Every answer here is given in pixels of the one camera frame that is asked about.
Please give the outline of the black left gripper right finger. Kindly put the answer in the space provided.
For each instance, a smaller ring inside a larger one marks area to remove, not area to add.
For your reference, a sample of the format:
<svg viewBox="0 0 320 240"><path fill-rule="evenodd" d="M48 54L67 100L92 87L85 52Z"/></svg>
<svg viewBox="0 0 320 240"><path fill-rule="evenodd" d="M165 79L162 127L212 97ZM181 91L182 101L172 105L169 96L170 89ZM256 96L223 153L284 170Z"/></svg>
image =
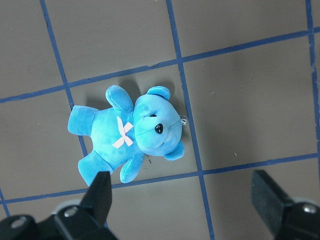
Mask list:
<svg viewBox="0 0 320 240"><path fill-rule="evenodd" d="M254 170L251 202L274 240L318 240L320 205L289 196L265 170Z"/></svg>

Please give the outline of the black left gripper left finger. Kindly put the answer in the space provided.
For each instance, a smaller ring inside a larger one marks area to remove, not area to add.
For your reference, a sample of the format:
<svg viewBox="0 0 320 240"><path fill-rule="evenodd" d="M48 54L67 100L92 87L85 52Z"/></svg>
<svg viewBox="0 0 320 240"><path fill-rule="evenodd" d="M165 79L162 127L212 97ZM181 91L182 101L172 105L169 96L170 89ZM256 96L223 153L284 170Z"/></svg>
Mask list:
<svg viewBox="0 0 320 240"><path fill-rule="evenodd" d="M105 227L112 204L111 176L99 172L79 204L61 208L47 219L36 222L28 214L0 221L2 240L116 240Z"/></svg>

